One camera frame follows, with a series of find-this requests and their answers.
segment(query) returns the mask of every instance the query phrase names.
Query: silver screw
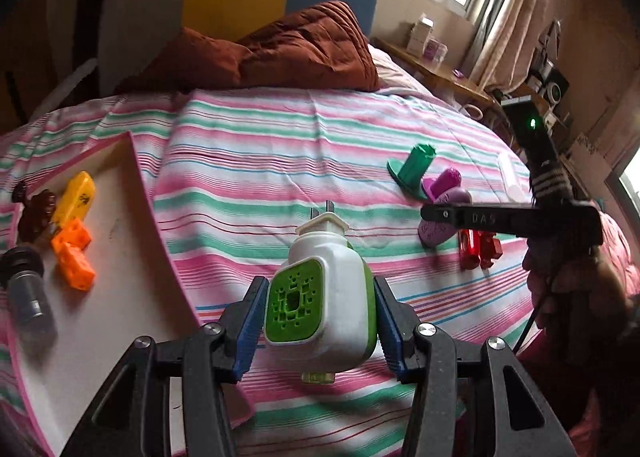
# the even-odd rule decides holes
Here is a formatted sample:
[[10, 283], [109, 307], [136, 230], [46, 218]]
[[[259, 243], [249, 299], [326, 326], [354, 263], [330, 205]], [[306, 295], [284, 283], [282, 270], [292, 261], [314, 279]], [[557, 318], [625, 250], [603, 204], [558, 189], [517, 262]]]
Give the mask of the silver screw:
[[420, 333], [422, 336], [433, 336], [434, 334], [436, 334], [436, 326], [434, 326], [432, 323], [421, 323], [420, 325], [418, 325], [418, 333]]
[[216, 336], [222, 332], [222, 327], [217, 323], [207, 323], [206, 326], [203, 327], [204, 332], [209, 336]]
[[501, 351], [507, 345], [502, 338], [498, 338], [497, 336], [491, 336], [487, 343], [489, 344], [489, 347], [496, 351]]
[[146, 349], [151, 345], [151, 338], [149, 336], [141, 336], [133, 340], [133, 346], [137, 349]]

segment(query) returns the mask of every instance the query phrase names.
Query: purple cup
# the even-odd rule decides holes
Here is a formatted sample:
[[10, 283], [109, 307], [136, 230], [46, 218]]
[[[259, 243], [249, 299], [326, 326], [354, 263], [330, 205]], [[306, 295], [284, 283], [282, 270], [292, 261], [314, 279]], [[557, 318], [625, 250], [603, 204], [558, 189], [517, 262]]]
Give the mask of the purple cup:
[[460, 172], [455, 168], [447, 168], [436, 179], [433, 177], [422, 179], [422, 189], [431, 202], [435, 202], [447, 190], [460, 186], [461, 183]]
[[[459, 204], [471, 204], [471, 194], [464, 188], [456, 186], [450, 188], [445, 193], [440, 195], [434, 204], [443, 203], [459, 203]], [[427, 247], [435, 247], [438, 244], [442, 244], [444, 241], [452, 238], [456, 234], [458, 229], [451, 224], [442, 224], [435, 222], [420, 221], [418, 226], [418, 237], [420, 242]]]

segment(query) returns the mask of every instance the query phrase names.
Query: brown blanket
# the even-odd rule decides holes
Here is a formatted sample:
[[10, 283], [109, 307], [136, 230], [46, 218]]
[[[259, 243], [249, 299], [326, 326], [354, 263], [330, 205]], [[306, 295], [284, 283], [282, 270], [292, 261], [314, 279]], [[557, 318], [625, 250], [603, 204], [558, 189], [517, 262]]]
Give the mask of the brown blanket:
[[378, 73], [355, 15], [324, 2], [286, 15], [234, 44], [184, 28], [117, 93], [255, 86], [375, 91]]

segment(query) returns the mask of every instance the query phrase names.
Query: orange block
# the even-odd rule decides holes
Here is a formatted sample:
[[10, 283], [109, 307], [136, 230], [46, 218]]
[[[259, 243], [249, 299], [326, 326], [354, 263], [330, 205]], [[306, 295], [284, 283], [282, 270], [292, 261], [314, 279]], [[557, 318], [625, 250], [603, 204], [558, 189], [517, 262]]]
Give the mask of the orange block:
[[81, 291], [91, 289], [94, 284], [95, 271], [80, 249], [69, 243], [63, 243], [60, 252], [56, 255], [60, 270], [71, 287]]
[[68, 222], [60, 233], [51, 239], [51, 247], [57, 255], [60, 253], [63, 244], [71, 244], [78, 249], [85, 249], [91, 242], [91, 235], [86, 230], [82, 221], [78, 218]]

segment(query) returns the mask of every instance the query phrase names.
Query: hand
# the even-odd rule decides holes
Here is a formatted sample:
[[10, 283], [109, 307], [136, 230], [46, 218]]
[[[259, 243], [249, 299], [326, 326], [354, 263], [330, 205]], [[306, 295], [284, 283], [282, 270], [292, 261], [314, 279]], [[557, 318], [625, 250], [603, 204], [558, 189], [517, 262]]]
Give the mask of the hand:
[[[527, 251], [522, 268], [529, 271], [527, 287], [531, 291], [533, 306], [548, 291], [547, 278], [543, 270], [536, 264], [530, 251]], [[633, 310], [633, 303], [626, 298], [624, 285], [616, 275], [610, 263], [602, 255], [599, 247], [592, 249], [591, 255], [578, 257], [578, 259], [562, 265], [554, 279], [551, 291], [553, 293], [570, 293], [572, 291], [586, 291], [589, 293], [589, 307], [594, 317], [611, 321], [618, 325], [620, 317], [628, 315]], [[555, 335], [557, 328], [558, 302], [553, 296], [548, 296], [536, 318], [538, 328], [545, 329], [551, 336]]]

